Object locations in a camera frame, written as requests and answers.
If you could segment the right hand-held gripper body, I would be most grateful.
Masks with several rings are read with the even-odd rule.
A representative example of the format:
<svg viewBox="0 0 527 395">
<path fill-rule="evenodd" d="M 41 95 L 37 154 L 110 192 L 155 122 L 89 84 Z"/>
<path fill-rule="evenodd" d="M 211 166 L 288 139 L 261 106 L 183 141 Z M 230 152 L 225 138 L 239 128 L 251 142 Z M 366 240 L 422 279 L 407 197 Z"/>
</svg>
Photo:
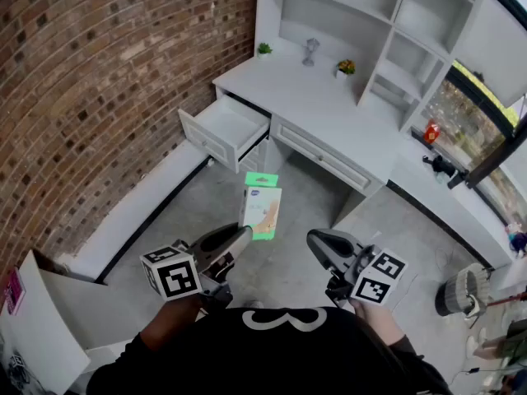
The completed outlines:
<svg viewBox="0 0 527 395">
<path fill-rule="evenodd" d="M 383 306 L 408 269 L 408 262 L 389 249 L 366 246 L 329 267 L 325 294 L 339 308 L 350 299 Z"/>
</svg>

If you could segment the white and green product box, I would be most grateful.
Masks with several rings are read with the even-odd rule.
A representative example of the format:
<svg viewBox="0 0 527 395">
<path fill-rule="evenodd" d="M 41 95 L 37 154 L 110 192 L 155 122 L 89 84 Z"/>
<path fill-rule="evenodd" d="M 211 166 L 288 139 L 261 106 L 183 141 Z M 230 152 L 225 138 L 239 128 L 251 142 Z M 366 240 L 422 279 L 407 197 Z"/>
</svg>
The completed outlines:
<svg viewBox="0 0 527 395">
<path fill-rule="evenodd" d="M 239 225 L 252 230 L 252 240 L 272 240 L 277 228 L 282 190 L 276 174 L 247 172 Z"/>
</svg>

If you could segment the white drawer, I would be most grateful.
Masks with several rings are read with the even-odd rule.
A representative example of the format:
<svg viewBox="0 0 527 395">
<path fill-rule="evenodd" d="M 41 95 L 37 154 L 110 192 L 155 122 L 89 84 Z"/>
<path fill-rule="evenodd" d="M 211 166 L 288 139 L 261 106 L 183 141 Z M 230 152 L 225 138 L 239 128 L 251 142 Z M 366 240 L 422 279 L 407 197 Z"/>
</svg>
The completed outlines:
<svg viewBox="0 0 527 395">
<path fill-rule="evenodd" d="M 270 127 L 268 117 L 228 95 L 195 116 L 183 109 L 178 114 L 186 138 L 235 173 L 240 170 L 240 160 Z"/>
<path fill-rule="evenodd" d="M 284 123 L 276 123 L 274 136 L 363 195 L 370 195 L 374 189 L 376 181 L 363 174 L 353 163 L 341 160 Z"/>
</svg>

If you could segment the person's right forearm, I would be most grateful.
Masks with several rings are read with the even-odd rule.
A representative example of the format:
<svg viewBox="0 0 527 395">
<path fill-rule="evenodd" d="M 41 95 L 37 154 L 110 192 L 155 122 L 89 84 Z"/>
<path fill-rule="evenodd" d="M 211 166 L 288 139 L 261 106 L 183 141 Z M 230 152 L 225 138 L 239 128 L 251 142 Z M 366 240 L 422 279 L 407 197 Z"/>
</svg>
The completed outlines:
<svg viewBox="0 0 527 395">
<path fill-rule="evenodd" d="M 412 350 L 411 344 L 403 330 L 396 323 L 392 313 L 384 306 L 349 300 L 355 315 L 362 318 L 382 340 L 382 342 L 401 351 Z"/>
</svg>

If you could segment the person's left forearm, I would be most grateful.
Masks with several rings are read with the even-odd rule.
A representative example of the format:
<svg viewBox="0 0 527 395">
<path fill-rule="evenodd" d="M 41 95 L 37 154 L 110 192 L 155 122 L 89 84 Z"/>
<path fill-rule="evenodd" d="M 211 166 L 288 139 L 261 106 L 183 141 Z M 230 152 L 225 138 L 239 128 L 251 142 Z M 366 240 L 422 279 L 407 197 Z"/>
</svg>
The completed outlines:
<svg viewBox="0 0 527 395">
<path fill-rule="evenodd" d="M 140 338 L 150 350 L 160 350 L 196 321 L 202 305 L 199 295 L 166 302 L 154 319 L 140 332 Z"/>
</svg>

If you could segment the white closed drawer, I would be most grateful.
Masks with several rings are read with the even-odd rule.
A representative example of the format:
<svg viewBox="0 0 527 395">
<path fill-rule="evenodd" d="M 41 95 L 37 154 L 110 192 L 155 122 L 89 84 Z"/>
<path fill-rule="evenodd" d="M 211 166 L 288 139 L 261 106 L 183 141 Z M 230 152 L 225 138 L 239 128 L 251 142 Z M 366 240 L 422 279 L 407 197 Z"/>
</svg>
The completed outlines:
<svg viewBox="0 0 527 395">
<path fill-rule="evenodd" d="M 363 174 L 353 163 L 341 160 L 284 123 L 276 123 L 274 136 L 363 195 L 370 195 L 374 189 L 376 181 Z"/>
</svg>

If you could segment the white window ledge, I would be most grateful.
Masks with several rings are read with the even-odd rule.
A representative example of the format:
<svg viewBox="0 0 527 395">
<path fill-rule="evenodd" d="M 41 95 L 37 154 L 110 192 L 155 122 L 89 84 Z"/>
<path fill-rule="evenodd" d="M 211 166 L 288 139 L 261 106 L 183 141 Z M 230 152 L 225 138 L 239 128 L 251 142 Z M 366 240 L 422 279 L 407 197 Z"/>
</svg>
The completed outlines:
<svg viewBox="0 0 527 395">
<path fill-rule="evenodd" d="M 431 166 L 432 157 L 423 144 L 404 136 L 389 180 L 443 221 L 496 269 L 514 261 L 505 226 L 493 210 L 474 192 L 460 184 L 448 189 L 439 182 Z"/>
</svg>

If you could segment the person's black shirt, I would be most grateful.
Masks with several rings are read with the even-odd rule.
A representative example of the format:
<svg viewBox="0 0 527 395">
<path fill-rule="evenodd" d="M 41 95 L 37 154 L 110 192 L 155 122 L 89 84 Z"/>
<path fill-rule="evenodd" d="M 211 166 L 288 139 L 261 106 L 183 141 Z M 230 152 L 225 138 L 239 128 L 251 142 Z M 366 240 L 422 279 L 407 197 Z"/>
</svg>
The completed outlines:
<svg viewBox="0 0 527 395">
<path fill-rule="evenodd" d="M 406 337 L 344 309 L 226 309 L 158 349 L 135 337 L 86 395 L 452 395 Z"/>
</svg>

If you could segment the black device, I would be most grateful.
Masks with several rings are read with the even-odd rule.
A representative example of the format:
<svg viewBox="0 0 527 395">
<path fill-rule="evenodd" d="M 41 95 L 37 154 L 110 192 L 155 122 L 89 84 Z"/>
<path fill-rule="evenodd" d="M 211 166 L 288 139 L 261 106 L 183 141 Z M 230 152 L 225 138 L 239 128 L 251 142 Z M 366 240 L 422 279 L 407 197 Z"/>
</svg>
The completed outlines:
<svg viewBox="0 0 527 395">
<path fill-rule="evenodd" d="M 449 178 L 452 178 L 456 175 L 457 169 L 451 162 L 445 160 L 441 155 L 437 155 L 433 159 L 430 159 L 428 156 L 424 156 L 422 158 L 422 162 L 424 164 L 430 165 L 435 174 L 445 174 Z"/>
</svg>

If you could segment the red stick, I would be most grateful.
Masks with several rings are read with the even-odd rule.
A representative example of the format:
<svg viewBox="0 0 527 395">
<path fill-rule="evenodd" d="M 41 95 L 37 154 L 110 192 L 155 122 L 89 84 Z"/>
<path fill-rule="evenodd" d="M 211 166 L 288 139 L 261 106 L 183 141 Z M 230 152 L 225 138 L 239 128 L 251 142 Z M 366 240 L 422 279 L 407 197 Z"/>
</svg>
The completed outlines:
<svg viewBox="0 0 527 395">
<path fill-rule="evenodd" d="M 521 292 L 517 295 L 513 295 L 513 296 L 510 296 L 510 297 L 507 297 L 507 298 L 503 298 L 503 299 L 500 299 L 500 300 L 495 300 L 493 302 L 490 302 L 487 306 L 488 307 L 491 307 L 491 306 L 496 306 L 496 305 L 500 305 L 500 304 L 506 304 L 506 303 L 510 303 L 510 302 L 514 302 L 514 301 L 526 301 L 527 300 L 527 291 L 524 291 L 524 292 Z"/>
</svg>

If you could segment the white cabinet panel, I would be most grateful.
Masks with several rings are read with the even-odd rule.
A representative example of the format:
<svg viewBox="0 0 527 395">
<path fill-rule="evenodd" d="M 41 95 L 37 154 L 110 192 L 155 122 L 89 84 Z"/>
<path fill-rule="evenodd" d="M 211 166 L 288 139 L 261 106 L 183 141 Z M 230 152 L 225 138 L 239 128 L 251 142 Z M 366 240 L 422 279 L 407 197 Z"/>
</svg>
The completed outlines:
<svg viewBox="0 0 527 395">
<path fill-rule="evenodd" d="M 0 313 L 6 355 L 18 352 L 39 387 L 64 395 L 90 359 L 63 321 L 31 251 L 19 273 L 26 290 L 20 307 L 14 315 L 8 313 L 7 306 Z"/>
</svg>

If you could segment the colourful toy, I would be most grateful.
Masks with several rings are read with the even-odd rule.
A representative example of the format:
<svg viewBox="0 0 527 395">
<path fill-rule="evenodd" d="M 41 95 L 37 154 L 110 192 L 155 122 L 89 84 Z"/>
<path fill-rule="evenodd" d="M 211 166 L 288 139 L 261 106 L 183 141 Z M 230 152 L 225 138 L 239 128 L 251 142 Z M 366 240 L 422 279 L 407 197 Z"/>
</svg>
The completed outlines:
<svg viewBox="0 0 527 395">
<path fill-rule="evenodd" d="M 505 228 L 511 251 L 516 258 L 523 258 L 527 254 L 527 232 L 522 230 L 519 223 L 511 223 Z"/>
</svg>

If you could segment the pink book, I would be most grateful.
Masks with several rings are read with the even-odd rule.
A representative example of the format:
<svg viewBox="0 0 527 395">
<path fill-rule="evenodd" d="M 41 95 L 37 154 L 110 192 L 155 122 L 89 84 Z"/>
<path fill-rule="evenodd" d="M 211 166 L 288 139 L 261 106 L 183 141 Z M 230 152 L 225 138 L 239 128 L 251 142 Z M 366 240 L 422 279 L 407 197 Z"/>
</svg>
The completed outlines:
<svg viewBox="0 0 527 395">
<path fill-rule="evenodd" d="M 26 294 L 26 288 L 24 287 L 21 279 L 20 271 L 15 267 L 8 276 L 7 285 L 4 289 L 5 302 L 7 304 L 7 312 L 10 315 L 16 315 L 21 303 Z"/>
</svg>

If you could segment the black pole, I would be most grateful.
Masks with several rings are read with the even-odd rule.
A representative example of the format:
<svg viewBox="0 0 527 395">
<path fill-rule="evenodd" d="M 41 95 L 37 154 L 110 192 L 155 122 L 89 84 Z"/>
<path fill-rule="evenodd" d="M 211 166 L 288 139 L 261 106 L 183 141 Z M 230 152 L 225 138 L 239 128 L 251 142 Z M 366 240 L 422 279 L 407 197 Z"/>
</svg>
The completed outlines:
<svg viewBox="0 0 527 395">
<path fill-rule="evenodd" d="M 497 169 L 527 140 L 527 114 L 520 120 L 519 125 L 513 130 L 492 154 L 483 160 L 474 170 L 459 172 L 447 184 L 448 189 L 453 189 L 464 183 L 469 189 L 474 188 L 491 172 Z"/>
</svg>

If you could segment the grey figurine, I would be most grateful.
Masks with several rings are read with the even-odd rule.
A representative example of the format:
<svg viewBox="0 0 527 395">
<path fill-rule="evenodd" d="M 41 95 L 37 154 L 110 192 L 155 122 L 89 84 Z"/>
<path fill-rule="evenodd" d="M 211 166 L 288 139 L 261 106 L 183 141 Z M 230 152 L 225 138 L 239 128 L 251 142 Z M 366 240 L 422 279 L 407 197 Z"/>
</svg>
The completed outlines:
<svg viewBox="0 0 527 395">
<path fill-rule="evenodd" d="M 315 65 L 314 54 L 319 48 L 320 42 L 316 38 L 311 38 L 306 41 L 305 45 L 305 57 L 302 60 L 302 64 L 306 67 L 313 67 Z"/>
</svg>

